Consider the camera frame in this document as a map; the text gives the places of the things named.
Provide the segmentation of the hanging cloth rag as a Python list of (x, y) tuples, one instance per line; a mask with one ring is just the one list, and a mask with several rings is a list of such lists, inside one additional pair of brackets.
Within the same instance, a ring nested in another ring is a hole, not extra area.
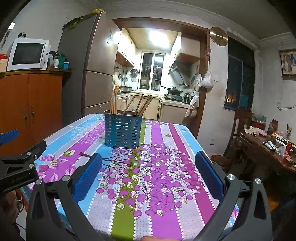
[(189, 104), (189, 107), (185, 113), (185, 118), (190, 117), (191, 119), (194, 119), (197, 115), (197, 109), (199, 107), (199, 92), (196, 92)]

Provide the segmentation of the floral striped tablecloth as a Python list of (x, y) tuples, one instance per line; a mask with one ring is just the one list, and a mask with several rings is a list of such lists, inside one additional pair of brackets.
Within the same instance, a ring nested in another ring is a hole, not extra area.
[(95, 153), (102, 167), (79, 206), (108, 240), (146, 235), (193, 240), (219, 205), (195, 166), (203, 149), (183, 125), (145, 120), (139, 146), (105, 144), (104, 116), (90, 114), (46, 139), (36, 162), (45, 182), (71, 175)]

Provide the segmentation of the alarm clock on microwave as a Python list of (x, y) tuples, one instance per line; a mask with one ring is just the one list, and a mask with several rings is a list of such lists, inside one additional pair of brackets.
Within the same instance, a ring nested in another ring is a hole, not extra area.
[(19, 33), (18, 34), (18, 36), (17, 36), (17, 38), (19, 39), (19, 38), (26, 38), (26, 34), (25, 34), (25, 32), (21, 32), (21, 33)]

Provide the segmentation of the wooden chopstick with green band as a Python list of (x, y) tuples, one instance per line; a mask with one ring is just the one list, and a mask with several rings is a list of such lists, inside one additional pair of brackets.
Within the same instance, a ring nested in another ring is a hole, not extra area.
[(110, 101), (110, 111), (109, 113), (110, 114), (113, 114), (113, 107), (114, 107), (114, 90), (112, 90), (112, 93), (111, 93), (111, 101)]

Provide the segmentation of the black wok on stove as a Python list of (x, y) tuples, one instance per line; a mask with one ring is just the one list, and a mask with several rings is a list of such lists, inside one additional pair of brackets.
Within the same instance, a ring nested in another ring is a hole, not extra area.
[(171, 88), (167, 88), (165, 86), (161, 86), (162, 88), (164, 88), (165, 90), (168, 91), (168, 94), (171, 94), (171, 95), (177, 95), (177, 96), (180, 96), (181, 93), (182, 93), (182, 90), (178, 90), (176, 87), (172, 86)]

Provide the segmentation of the white microwave oven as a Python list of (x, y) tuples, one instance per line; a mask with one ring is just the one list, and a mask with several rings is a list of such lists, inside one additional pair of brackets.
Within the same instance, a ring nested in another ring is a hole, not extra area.
[(15, 39), (11, 47), (6, 70), (46, 70), (50, 48), (49, 40)]

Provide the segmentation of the cluttered wooden side table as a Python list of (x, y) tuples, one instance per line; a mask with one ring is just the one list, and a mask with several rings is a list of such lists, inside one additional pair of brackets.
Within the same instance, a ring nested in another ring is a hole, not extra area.
[(244, 154), (251, 159), (257, 166), (261, 166), (269, 171), (295, 175), (295, 164), (289, 163), (282, 157), (272, 143), (272, 139), (263, 135), (254, 135), (249, 129), (243, 128), (239, 135)]

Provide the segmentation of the dark window with frame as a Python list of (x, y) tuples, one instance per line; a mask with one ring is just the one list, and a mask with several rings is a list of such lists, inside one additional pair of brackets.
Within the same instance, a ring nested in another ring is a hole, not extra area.
[(248, 111), (252, 108), (255, 84), (254, 51), (228, 38), (228, 78), (224, 108)]

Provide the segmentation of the kitchen window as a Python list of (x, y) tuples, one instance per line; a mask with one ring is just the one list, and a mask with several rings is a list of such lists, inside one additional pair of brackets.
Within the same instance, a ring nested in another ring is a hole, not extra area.
[(161, 88), (165, 54), (142, 52), (139, 88), (159, 91)]

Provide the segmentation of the electric kettle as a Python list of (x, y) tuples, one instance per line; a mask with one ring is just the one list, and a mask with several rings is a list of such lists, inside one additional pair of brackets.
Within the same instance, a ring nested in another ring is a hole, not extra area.
[(190, 101), (191, 101), (191, 94), (190, 93), (185, 93), (183, 95), (182, 103), (190, 104)]

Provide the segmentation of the blue perforated utensil holder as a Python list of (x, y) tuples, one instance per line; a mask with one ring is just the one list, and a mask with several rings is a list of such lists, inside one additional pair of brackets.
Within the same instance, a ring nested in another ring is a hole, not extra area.
[(105, 144), (111, 148), (133, 149), (139, 146), (142, 116), (133, 111), (119, 110), (117, 114), (104, 112)]

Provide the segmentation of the hanging white plastic bag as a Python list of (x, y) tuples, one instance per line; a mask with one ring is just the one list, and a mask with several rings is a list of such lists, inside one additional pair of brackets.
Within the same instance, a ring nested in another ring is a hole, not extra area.
[(212, 74), (210, 70), (208, 70), (201, 81), (201, 86), (204, 88), (212, 88), (214, 86)]

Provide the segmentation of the white bottle on cabinet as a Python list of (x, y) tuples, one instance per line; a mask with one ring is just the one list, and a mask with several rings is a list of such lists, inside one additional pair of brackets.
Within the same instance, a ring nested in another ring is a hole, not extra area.
[(54, 59), (54, 68), (55, 69), (58, 69), (59, 68), (59, 59), (58, 58), (55, 58)]

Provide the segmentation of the grey refrigerator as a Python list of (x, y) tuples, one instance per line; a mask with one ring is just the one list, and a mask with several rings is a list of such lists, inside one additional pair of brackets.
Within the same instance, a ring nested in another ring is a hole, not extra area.
[(63, 28), (58, 53), (72, 73), (62, 87), (62, 121), (68, 125), (110, 108), (119, 28), (106, 13), (89, 14)]

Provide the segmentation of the range hood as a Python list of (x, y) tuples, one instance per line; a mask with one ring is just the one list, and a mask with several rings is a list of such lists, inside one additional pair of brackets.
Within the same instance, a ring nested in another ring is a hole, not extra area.
[(169, 75), (178, 86), (190, 86), (190, 66), (174, 62), (169, 69)]

